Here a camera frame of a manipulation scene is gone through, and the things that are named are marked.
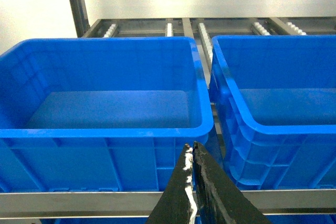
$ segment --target plastic crate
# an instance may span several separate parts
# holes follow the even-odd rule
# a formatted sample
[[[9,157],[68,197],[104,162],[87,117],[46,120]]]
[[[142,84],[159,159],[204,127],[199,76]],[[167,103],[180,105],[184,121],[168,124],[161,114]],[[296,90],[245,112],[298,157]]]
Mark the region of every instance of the plastic crate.
[[[42,224],[145,224],[147,218],[83,218],[83,219],[57,219],[41,220]],[[197,217],[195,224],[202,224]]]
[[[217,36],[209,94],[240,189],[336,186],[336,36]]]
[[[270,215],[273,224],[335,224],[333,215]]]
[[[163,190],[213,126],[189,38],[27,40],[0,79],[0,192]]]

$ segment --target metal beam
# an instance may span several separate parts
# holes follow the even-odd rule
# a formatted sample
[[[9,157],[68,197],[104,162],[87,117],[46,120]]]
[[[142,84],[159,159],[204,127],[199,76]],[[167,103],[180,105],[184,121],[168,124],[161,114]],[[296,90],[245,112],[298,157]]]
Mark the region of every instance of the metal beam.
[[[242,192],[267,215],[336,214],[336,189]],[[162,192],[2,193],[0,219],[147,217],[161,195]]]
[[[97,19],[95,23],[85,32],[83,35],[83,38],[91,38],[95,37],[97,31],[101,28],[102,26],[102,19]]]
[[[84,0],[70,0],[72,16],[75,22],[77,37],[82,37],[90,28]]]
[[[292,30],[288,25],[282,22],[279,18],[269,18],[266,21],[267,29],[274,30],[279,35],[298,35],[297,32]]]
[[[182,18],[183,33],[185,37],[194,38],[193,29],[191,28],[191,23],[189,18]]]

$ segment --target crate bottom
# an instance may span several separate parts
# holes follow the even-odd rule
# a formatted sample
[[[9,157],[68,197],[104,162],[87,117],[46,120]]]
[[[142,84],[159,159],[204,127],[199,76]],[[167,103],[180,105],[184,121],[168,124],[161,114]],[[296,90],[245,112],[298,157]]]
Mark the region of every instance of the crate bottom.
[[[241,89],[262,125],[336,124],[336,89]]]
[[[181,90],[51,93],[26,129],[187,128],[188,96]]]

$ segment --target metal rail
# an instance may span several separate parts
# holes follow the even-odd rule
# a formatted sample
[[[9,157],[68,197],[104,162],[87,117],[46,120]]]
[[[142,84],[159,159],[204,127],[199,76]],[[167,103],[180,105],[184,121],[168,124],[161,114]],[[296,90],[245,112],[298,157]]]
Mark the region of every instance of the metal rail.
[[[259,190],[243,194],[266,215],[336,214],[336,189]],[[0,194],[0,219],[147,217],[161,195],[162,192]]]
[[[77,37],[82,37],[90,28],[89,18],[84,0],[70,0],[72,16],[74,18]]]

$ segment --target blue plastic crate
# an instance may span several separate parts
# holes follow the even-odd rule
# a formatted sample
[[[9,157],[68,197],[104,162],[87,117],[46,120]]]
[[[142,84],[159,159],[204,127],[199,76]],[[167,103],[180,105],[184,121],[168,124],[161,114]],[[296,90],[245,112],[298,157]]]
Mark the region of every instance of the blue plastic crate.
[[[270,215],[273,224],[335,224],[333,215]]]
[[[163,190],[213,126],[188,38],[27,40],[0,79],[0,192]]]
[[[42,224],[145,224],[147,218],[83,218],[83,219],[57,219],[41,220]],[[195,224],[202,224],[197,217]]]
[[[241,189],[336,186],[336,36],[218,36],[210,83]]]

